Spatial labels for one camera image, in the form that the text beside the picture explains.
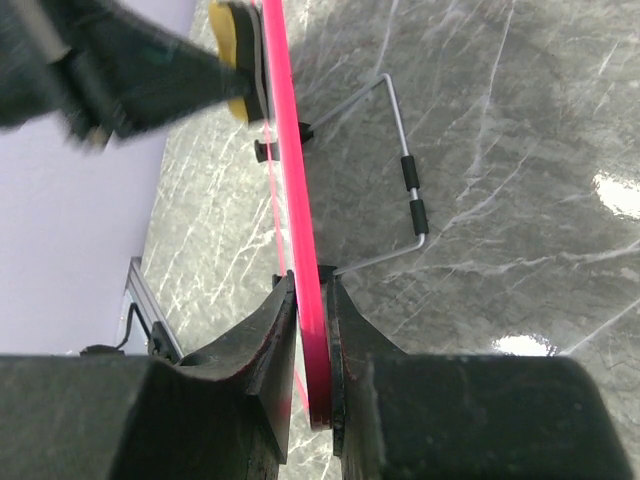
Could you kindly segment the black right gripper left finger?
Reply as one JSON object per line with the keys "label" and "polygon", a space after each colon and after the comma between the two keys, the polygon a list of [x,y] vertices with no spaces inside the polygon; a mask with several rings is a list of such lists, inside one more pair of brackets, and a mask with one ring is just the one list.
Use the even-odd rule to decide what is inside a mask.
{"label": "black right gripper left finger", "polygon": [[286,461],[294,281],[177,364],[152,356],[5,356],[5,479],[274,479]]}

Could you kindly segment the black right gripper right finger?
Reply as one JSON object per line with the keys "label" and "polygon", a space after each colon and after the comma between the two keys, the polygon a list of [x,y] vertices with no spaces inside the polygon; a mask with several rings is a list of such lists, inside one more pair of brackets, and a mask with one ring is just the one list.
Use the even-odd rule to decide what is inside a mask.
{"label": "black right gripper right finger", "polygon": [[629,479],[599,390],[566,357],[408,354],[327,285],[333,452],[346,479]]}

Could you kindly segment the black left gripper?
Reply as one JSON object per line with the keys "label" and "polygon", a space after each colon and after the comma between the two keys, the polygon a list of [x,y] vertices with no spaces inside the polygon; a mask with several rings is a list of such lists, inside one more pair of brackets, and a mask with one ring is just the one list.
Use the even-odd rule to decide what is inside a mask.
{"label": "black left gripper", "polygon": [[1,127],[57,114],[103,148],[251,91],[214,54],[117,1],[1,4]]}

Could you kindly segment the yellow whiteboard eraser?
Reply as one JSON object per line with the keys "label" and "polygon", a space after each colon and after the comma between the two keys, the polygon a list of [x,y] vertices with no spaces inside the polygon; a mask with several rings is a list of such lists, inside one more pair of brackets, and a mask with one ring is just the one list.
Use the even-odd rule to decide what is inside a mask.
{"label": "yellow whiteboard eraser", "polygon": [[208,15],[220,60],[250,84],[249,93],[228,102],[231,114],[247,124],[268,119],[261,10],[243,1],[212,1]]}

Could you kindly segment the pink framed whiteboard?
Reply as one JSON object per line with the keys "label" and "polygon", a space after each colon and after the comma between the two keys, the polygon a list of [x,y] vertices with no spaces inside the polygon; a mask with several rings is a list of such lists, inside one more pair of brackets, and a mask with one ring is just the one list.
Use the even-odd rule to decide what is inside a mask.
{"label": "pink framed whiteboard", "polygon": [[268,79],[284,177],[299,325],[309,402],[309,423],[325,430],[332,423],[328,333],[312,228],[293,72],[283,3],[262,3]]}

